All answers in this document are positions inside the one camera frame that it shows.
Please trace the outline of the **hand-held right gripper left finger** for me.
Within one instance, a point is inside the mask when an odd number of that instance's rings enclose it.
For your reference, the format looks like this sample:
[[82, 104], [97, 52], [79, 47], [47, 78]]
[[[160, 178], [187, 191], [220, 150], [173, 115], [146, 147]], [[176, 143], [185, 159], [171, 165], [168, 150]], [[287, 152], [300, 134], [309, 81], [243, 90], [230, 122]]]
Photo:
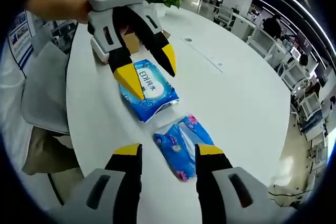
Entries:
[[55, 223], [136, 223], [141, 175], [142, 144], [123, 146], [104, 169], [85, 177], [70, 199], [49, 215]]

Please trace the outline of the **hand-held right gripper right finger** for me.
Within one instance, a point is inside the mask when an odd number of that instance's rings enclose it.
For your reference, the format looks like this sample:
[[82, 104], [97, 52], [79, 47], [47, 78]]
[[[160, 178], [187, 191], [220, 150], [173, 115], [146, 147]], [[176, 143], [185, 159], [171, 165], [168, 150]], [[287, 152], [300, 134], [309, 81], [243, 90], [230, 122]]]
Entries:
[[195, 165], [202, 223], [285, 223], [296, 211], [270, 199], [262, 182], [214, 145], [195, 145]]

